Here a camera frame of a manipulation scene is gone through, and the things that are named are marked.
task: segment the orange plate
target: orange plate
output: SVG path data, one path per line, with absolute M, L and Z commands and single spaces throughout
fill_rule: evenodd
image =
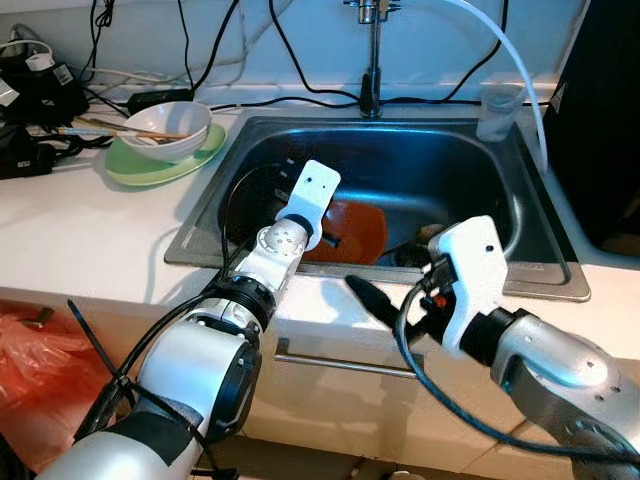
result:
M 355 202 L 331 202 L 322 230 L 340 240 L 337 248 L 321 240 L 304 254 L 307 262 L 373 265 L 387 244 L 387 222 L 378 207 Z

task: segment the kitchen sink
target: kitchen sink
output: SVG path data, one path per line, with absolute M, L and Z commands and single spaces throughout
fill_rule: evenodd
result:
M 483 143 L 475 137 L 476 122 L 251 118 L 165 261 L 219 268 L 221 206 L 230 194 L 233 251 L 273 223 L 305 162 L 315 158 L 342 176 L 335 200 L 384 211 L 392 253 L 372 266 L 303 262 L 300 272 L 414 283 L 421 276 L 419 255 L 397 252 L 414 248 L 422 227 L 490 215 L 509 265 L 505 294 L 588 300 L 589 286 L 519 131 L 512 129 L 503 142 Z

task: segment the cabinet handle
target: cabinet handle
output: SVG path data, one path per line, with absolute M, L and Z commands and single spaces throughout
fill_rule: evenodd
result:
M 414 354 L 421 368 L 424 368 L 424 357 Z M 378 373 L 382 375 L 391 375 L 401 378 L 416 378 L 416 374 L 408 368 L 387 367 L 376 365 L 373 363 L 350 362 L 347 360 L 338 360 L 335 358 L 312 357 L 310 355 L 299 355 L 289 353 L 289 339 L 278 338 L 276 346 L 275 359 L 278 362 L 297 363 L 300 365 L 314 365 L 317 367 L 342 368 L 344 370 L 353 370 L 356 372 Z

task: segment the faucet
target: faucet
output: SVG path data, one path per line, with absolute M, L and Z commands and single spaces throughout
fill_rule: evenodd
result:
M 358 7 L 358 23 L 371 25 L 371 59 L 369 68 L 362 76 L 360 88 L 360 114 L 365 118 L 380 117 L 380 26 L 389 13 L 400 10 L 399 0 L 343 1 L 350 7 Z

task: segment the white countertop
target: white countertop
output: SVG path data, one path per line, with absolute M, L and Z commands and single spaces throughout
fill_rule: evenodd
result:
M 386 118 L 476 116 L 473 107 L 451 106 L 385 107 L 384 113 Z M 254 115 L 355 117 L 357 111 L 281 106 L 216 114 L 229 132 L 223 151 L 197 172 L 158 187 L 116 184 L 105 173 L 103 151 L 85 152 L 52 175 L 0 181 L 0 298 L 60 303 L 70 296 L 114 313 L 158 315 L 197 293 L 213 271 L 167 265 L 164 252 Z M 592 297 L 583 304 L 511 297 L 505 308 L 526 308 L 615 356 L 640 360 L 640 259 L 590 246 L 552 173 L 545 184 Z M 384 289 L 396 304 L 407 291 L 398 285 Z M 288 321 L 382 328 L 363 314 L 340 279 L 297 275 L 289 290 L 278 313 Z

